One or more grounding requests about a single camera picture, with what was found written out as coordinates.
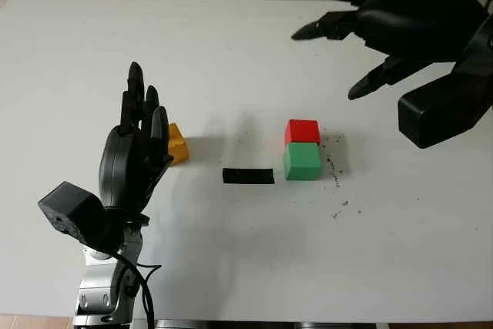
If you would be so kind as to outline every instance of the robotic arm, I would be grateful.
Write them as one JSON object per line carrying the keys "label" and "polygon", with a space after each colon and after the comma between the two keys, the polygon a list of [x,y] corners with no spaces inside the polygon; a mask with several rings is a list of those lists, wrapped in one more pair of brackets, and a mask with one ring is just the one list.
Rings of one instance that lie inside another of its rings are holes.
{"label": "robotic arm", "polygon": [[154,327],[147,278],[136,265],[142,249],[140,229],[149,224],[141,212],[173,161],[168,141],[166,110],[159,105],[153,86],[144,99],[143,73],[133,62],[122,96],[120,124],[109,133],[102,153],[101,200],[64,182],[39,201],[55,229],[85,245],[86,274],[75,307],[76,328],[129,327],[140,286],[148,326]]}
{"label": "robotic arm", "polygon": [[339,0],[359,7],[328,12],[292,36],[342,40],[351,32],[388,55],[348,93],[357,99],[434,62],[453,71],[401,97],[399,130],[420,148],[472,128],[493,104],[493,21],[477,0]]}

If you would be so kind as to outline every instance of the white table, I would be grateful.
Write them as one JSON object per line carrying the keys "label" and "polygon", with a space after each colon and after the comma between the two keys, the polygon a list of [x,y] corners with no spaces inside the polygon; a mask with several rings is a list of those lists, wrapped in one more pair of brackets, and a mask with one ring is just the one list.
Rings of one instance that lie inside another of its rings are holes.
{"label": "white table", "polygon": [[[354,36],[290,40],[329,8],[341,5],[11,0],[0,11],[0,311],[72,315],[81,247],[36,202],[63,180],[98,193],[136,60],[191,151],[145,209],[140,260],[164,264],[150,281],[156,317],[491,320],[491,113],[417,149],[397,131],[397,101],[451,65],[348,102],[384,56]],[[293,118],[319,121],[319,181],[283,179]],[[273,167],[276,184],[223,185],[223,166]]]}

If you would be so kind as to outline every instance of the cable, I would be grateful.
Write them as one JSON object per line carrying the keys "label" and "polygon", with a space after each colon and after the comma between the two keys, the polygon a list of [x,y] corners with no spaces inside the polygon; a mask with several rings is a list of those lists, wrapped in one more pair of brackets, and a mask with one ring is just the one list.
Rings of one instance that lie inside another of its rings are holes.
{"label": "cable", "polygon": [[[137,264],[138,267],[144,267],[144,268],[147,268],[147,269],[152,269],[146,276],[146,283],[149,281],[149,278],[151,277],[151,275],[156,271],[158,270],[159,268],[163,267],[163,265],[144,265],[144,264]],[[147,314],[147,311],[148,311],[148,308],[147,308],[147,304],[146,304],[146,300],[144,299],[144,295],[142,295],[142,305],[144,306],[144,311],[146,312]]]}
{"label": "cable", "polygon": [[490,5],[491,5],[492,2],[493,2],[493,0],[487,0],[486,1],[486,3],[485,3],[485,10],[486,10],[486,12],[489,12]]}
{"label": "cable", "polygon": [[126,268],[128,268],[130,271],[132,271],[133,275],[136,277],[137,281],[142,286],[142,299],[143,299],[143,303],[145,304],[144,308],[146,309],[147,329],[154,329],[153,298],[151,296],[151,292],[149,290],[149,287],[147,286],[147,279],[149,278],[150,274],[148,274],[146,279],[144,279],[144,277],[140,273],[139,269],[137,269],[136,265],[132,264],[129,260],[127,260],[121,254],[118,254],[118,253],[113,252],[111,250],[104,250],[104,249],[101,249],[100,247],[92,247],[89,245],[87,247],[92,248],[93,250],[98,250],[100,252],[108,254],[109,256],[113,257],[114,259],[120,261],[122,264],[124,264],[126,266]]}

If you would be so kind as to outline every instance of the stacked blocks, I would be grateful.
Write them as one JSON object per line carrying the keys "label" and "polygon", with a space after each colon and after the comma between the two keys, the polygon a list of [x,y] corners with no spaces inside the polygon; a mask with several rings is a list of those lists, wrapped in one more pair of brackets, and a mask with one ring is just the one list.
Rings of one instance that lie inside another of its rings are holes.
{"label": "stacked blocks", "polygon": [[173,156],[171,166],[189,159],[189,151],[186,147],[185,139],[175,123],[169,125],[168,153]]}
{"label": "stacked blocks", "polygon": [[290,119],[284,137],[286,180],[316,180],[320,177],[320,132],[317,121]]}

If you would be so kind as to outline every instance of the green block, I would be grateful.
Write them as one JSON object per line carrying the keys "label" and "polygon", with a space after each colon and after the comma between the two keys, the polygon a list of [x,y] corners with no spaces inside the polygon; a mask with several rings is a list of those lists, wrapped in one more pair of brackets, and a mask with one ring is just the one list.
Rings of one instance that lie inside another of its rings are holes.
{"label": "green block", "polygon": [[322,162],[316,143],[288,143],[284,151],[286,180],[316,180],[320,177]]}

